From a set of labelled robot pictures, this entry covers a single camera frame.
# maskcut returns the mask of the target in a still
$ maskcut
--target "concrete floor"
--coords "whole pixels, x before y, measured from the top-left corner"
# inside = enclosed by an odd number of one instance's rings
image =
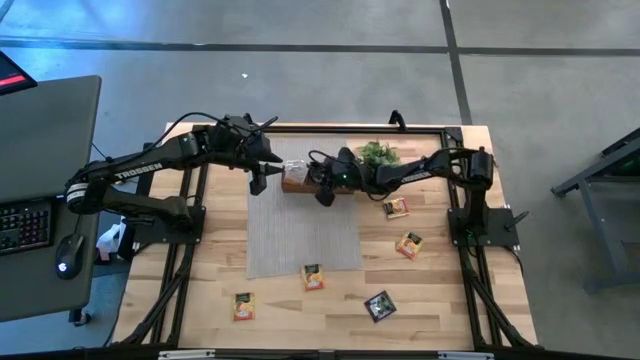
[[[459,46],[640,47],[640,5],[633,0],[449,5]],[[447,44],[437,0],[15,0],[0,23],[0,40],[42,37]],[[195,110],[250,112],[255,119],[279,115],[283,122],[383,123],[399,109],[414,124],[461,123],[446,54],[2,50],[37,80],[101,75],[94,141],[112,156],[137,151],[167,121]],[[508,203],[531,212],[519,233],[540,344],[639,358],[640,287],[585,294],[585,279],[605,275],[601,250],[579,195],[557,200],[548,189],[640,125],[640,57],[461,56],[461,65],[473,123],[490,127]],[[94,288],[92,301],[121,291],[115,284]],[[118,304],[100,306],[112,321]],[[0,342],[0,353],[95,346],[110,330],[90,325],[65,330],[69,341],[34,344],[34,337],[71,328],[59,322],[40,317],[0,324],[3,338],[12,334],[10,342]]]

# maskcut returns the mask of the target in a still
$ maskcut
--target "gray fabric mat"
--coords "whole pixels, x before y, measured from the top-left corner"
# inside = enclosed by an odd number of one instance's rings
[[[272,151],[285,161],[307,161],[313,149],[337,154],[343,146],[342,139],[271,139]],[[262,194],[248,196],[247,277],[296,274],[306,264],[361,268],[353,195],[337,195],[331,207],[324,207],[313,194],[283,193],[280,182],[280,176],[270,176]]]

